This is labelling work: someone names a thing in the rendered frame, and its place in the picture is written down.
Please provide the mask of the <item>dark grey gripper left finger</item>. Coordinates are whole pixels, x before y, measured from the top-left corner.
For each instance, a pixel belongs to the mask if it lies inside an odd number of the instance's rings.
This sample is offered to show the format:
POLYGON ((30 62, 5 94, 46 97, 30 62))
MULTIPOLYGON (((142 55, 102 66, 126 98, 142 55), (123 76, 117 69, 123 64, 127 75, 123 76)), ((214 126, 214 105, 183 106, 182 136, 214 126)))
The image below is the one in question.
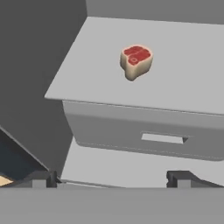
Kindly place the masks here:
POLYGON ((35 171, 26 178, 12 183, 13 187, 22 188, 56 188, 56 171, 35 171))

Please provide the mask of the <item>red raw steak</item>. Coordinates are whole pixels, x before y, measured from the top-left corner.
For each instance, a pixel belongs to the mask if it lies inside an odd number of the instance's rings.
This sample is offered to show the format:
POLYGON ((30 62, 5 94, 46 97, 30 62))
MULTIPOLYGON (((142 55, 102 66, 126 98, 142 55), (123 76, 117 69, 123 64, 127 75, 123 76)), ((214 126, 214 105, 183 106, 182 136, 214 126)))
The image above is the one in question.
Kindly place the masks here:
POLYGON ((134 81, 137 77, 146 74, 151 68, 152 61, 152 50, 143 45, 126 47, 120 55, 120 66, 129 81, 134 81))

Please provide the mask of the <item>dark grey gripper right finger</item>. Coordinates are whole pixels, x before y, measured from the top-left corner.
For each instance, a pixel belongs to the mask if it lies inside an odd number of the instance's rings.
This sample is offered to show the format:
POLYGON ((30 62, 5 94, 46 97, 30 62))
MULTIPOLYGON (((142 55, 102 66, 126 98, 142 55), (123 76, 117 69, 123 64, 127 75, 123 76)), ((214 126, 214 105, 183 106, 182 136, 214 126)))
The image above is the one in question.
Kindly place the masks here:
POLYGON ((168 171, 166 177, 168 188, 221 188, 221 185, 200 179, 190 171, 168 171))

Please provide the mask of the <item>grey drawer front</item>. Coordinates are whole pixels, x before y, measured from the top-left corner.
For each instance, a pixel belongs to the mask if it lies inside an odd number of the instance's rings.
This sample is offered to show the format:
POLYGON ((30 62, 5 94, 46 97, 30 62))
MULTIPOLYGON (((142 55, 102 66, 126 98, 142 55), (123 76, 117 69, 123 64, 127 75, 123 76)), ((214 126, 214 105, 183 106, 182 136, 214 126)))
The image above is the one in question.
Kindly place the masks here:
POLYGON ((224 160, 224 115, 65 101, 77 144, 117 151, 224 160), (143 133, 187 137, 183 144, 145 141, 143 133))

